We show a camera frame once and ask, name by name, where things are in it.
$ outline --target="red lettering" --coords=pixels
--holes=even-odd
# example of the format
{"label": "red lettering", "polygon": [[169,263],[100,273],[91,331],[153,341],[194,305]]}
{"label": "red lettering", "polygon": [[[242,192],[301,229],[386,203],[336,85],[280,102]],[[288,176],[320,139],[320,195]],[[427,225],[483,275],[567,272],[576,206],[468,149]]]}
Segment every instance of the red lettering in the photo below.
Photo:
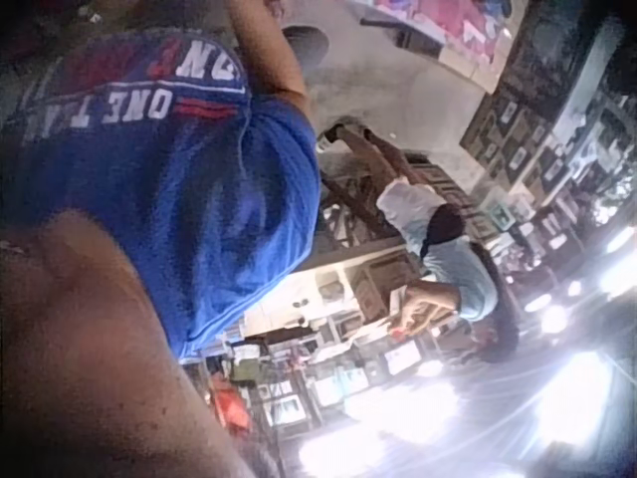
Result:
{"label": "red lettering", "polygon": [[170,37],[164,40],[161,51],[161,60],[152,62],[146,74],[152,80],[159,80],[172,75],[177,62],[177,56],[181,51],[181,39]]}

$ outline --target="skin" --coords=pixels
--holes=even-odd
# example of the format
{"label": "skin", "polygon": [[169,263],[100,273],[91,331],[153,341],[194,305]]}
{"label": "skin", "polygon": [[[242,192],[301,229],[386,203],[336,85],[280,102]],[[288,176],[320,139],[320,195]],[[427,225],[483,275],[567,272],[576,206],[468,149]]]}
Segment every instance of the skin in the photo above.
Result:
{"label": "skin", "polygon": [[[308,115],[262,0],[227,0],[248,72]],[[3,432],[21,475],[250,477],[172,355],[134,268],[81,211],[2,230]]]}

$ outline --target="person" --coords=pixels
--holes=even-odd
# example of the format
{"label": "person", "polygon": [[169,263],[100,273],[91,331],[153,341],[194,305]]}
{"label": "person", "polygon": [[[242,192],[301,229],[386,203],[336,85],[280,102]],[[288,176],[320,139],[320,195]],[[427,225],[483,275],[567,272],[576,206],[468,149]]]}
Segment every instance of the person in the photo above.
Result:
{"label": "person", "polygon": [[377,207],[403,236],[407,250],[418,255],[437,279],[406,285],[399,327],[408,330],[416,321],[427,323],[436,313],[428,306],[435,305],[456,311],[474,325],[475,336],[483,342],[481,350],[490,350],[485,357],[507,357],[517,346],[515,307],[489,252],[466,236],[460,211],[424,184],[400,149],[356,119],[343,118],[322,133],[317,151],[337,140],[364,161],[380,191]]}
{"label": "person", "polygon": [[20,475],[253,476],[177,359],[309,254],[319,172],[279,25],[263,0],[225,5],[242,62],[181,29],[92,39],[2,129],[2,413]]}

